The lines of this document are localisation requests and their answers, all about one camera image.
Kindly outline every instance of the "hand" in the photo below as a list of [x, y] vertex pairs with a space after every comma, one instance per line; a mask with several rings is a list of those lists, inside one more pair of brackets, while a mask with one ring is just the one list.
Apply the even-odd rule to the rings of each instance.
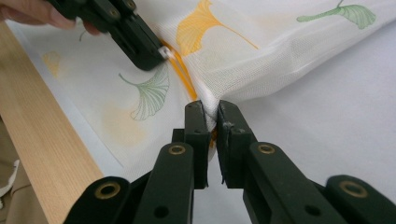
[[[61, 29], [72, 29], [76, 25], [44, 0], [0, 0], [0, 21], [4, 20], [31, 25], [50, 24]], [[91, 24], [84, 22], [84, 26], [89, 33], [100, 34]]]

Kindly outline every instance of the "yellow fabric strip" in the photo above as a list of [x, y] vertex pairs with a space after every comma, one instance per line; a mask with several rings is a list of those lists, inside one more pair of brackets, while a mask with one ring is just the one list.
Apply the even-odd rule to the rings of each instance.
[[186, 65], [183, 63], [183, 60], [181, 59], [180, 54], [178, 54], [178, 52], [174, 48], [172, 48], [172, 46], [167, 44], [165, 41], [163, 41], [163, 44], [166, 47], [168, 47], [174, 54], [175, 58], [169, 58], [169, 62], [172, 64], [172, 67], [175, 69], [175, 72], [177, 73], [178, 77], [181, 79], [190, 98], [193, 101], [196, 101], [198, 98], [197, 93], [195, 91], [195, 88], [192, 86], [190, 73], [187, 70]]

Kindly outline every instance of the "wooden surface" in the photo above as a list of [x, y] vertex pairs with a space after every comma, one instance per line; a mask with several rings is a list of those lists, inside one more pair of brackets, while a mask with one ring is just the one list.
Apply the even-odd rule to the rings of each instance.
[[103, 175], [3, 22], [0, 114], [49, 223], [63, 223], [82, 191]]

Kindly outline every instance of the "yellow ginkgo leaf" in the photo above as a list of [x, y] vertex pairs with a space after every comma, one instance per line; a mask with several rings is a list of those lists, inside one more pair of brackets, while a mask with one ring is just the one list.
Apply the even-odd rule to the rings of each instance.
[[[205, 32], [214, 26], [222, 26], [241, 36], [230, 27], [218, 21], [211, 13], [209, 9], [210, 5], [212, 3], [209, 0], [201, 0], [197, 8], [178, 25], [177, 43], [180, 46], [181, 55], [189, 55], [199, 50], [202, 47], [201, 40]], [[257, 49], [250, 41], [246, 38], [244, 39]]]
[[52, 75], [57, 77], [59, 72], [59, 62], [61, 61], [61, 56], [55, 51], [50, 51], [43, 55], [42, 60], [44, 64], [48, 67]]

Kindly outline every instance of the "green ginkgo leaf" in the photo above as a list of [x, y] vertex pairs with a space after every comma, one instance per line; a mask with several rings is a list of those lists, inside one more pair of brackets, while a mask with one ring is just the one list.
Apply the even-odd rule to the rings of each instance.
[[135, 84], [126, 80], [121, 74], [119, 76], [126, 83], [137, 87], [139, 90], [139, 105], [131, 113], [132, 119], [147, 119], [163, 108], [166, 93], [169, 90], [168, 68], [165, 64], [158, 68], [154, 77], [143, 83]]
[[358, 25], [359, 29], [364, 29], [375, 22], [376, 16], [367, 7], [360, 5], [349, 5], [340, 7], [341, 1], [335, 9], [326, 11], [314, 16], [302, 16], [297, 21], [305, 22], [320, 19], [332, 15], [340, 15]]

